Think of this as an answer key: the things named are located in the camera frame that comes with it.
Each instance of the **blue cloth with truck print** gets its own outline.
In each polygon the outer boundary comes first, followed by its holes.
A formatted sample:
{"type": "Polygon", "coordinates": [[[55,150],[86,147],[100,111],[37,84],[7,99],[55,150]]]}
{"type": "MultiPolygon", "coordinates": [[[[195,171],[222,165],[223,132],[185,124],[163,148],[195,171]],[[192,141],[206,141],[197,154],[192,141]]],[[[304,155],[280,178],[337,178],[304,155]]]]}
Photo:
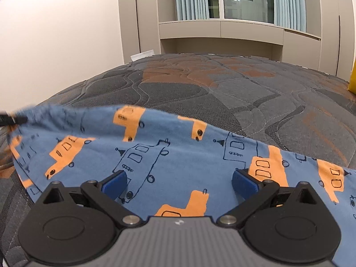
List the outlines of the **blue cloth with truck print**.
{"type": "Polygon", "coordinates": [[[231,184],[236,169],[281,186],[304,180],[341,228],[334,263],[355,267],[355,170],[154,109],[41,105],[19,114],[28,122],[9,132],[8,143],[34,201],[51,181],[80,186],[124,170],[127,189],[116,201],[143,219],[208,215],[216,220],[243,201],[231,184]]]}

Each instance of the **mattress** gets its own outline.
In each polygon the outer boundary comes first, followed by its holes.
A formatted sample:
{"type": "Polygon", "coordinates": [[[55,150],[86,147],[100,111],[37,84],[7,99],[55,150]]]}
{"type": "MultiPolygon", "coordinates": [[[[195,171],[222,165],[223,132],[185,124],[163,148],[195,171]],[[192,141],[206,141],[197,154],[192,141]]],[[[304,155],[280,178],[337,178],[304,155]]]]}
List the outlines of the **mattress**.
{"type": "MultiPolygon", "coordinates": [[[[355,169],[356,96],[347,88],[335,76],[265,58],[165,54],[106,71],[43,103],[158,109],[301,153],[300,162],[305,155],[355,169]]],[[[32,204],[16,173],[0,178],[0,256],[9,266],[26,262],[16,232],[32,204]]]]}

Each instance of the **orange truck print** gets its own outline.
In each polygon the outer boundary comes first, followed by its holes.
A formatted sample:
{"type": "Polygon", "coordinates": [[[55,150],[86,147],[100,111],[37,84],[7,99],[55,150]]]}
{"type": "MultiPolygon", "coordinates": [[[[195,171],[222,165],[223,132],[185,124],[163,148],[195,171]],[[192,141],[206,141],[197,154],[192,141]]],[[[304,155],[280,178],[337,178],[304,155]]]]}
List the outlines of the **orange truck print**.
{"type": "Polygon", "coordinates": [[[140,121],[145,108],[139,106],[125,105],[118,109],[113,116],[113,123],[124,126],[125,135],[123,142],[131,142],[135,139],[138,127],[144,128],[145,124],[140,121]]]}
{"type": "Polygon", "coordinates": [[[85,144],[89,144],[94,141],[95,138],[80,138],[75,136],[66,136],[61,140],[56,147],[49,153],[49,155],[56,160],[56,163],[52,165],[46,172],[45,176],[47,180],[52,178],[55,174],[58,174],[64,167],[73,167],[73,159],[81,151],[85,144]]]}
{"type": "Polygon", "coordinates": [[[344,173],[342,167],[317,159],[318,170],[321,181],[319,184],[325,188],[329,198],[336,204],[339,202],[335,192],[344,191],[344,173]]]}
{"type": "Polygon", "coordinates": [[[208,125],[204,121],[197,120],[194,118],[188,118],[184,116],[178,116],[178,119],[180,120],[186,120],[186,121],[193,121],[193,128],[192,128],[192,139],[196,141],[201,141],[202,136],[204,135],[206,126],[208,125]]]}
{"type": "Polygon", "coordinates": [[[16,150],[16,147],[18,147],[20,145],[21,141],[22,141],[22,136],[14,136],[11,140],[10,145],[9,145],[9,148],[10,148],[13,156],[15,157],[15,159],[18,159],[20,157],[20,154],[16,150]]]}
{"type": "Polygon", "coordinates": [[[270,179],[279,183],[280,186],[288,186],[281,150],[275,146],[268,146],[268,149],[269,158],[252,158],[249,175],[259,181],[270,179]]]}
{"type": "Polygon", "coordinates": [[[209,194],[206,189],[201,191],[192,191],[186,208],[175,208],[164,204],[157,211],[155,216],[160,217],[203,217],[206,211],[206,203],[208,202],[209,194]]]}

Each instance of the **window pane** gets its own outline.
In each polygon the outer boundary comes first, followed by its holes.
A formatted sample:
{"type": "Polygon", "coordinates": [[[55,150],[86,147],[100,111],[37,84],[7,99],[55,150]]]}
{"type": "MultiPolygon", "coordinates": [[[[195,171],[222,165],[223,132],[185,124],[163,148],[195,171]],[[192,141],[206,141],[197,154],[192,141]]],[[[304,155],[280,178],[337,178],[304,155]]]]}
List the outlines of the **window pane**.
{"type": "Polygon", "coordinates": [[[224,0],[226,19],[274,23],[273,0],[224,0]]]}
{"type": "Polygon", "coordinates": [[[219,13],[219,0],[208,0],[209,5],[209,17],[210,18],[220,18],[219,13]]]}

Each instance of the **metal screw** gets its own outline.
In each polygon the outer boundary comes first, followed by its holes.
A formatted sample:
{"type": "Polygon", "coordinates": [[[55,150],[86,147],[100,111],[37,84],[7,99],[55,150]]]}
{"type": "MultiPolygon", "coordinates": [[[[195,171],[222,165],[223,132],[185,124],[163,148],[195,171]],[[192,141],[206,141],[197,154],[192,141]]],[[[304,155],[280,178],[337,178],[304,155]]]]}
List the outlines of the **metal screw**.
{"type": "Polygon", "coordinates": [[[236,218],[234,216],[231,215],[224,215],[222,217],[220,217],[220,223],[224,224],[224,225],[232,225],[236,223],[236,218]]]}
{"type": "Polygon", "coordinates": [[[135,215],[129,215],[122,218],[122,222],[127,225],[136,225],[140,222],[140,218],[135,215]]]}

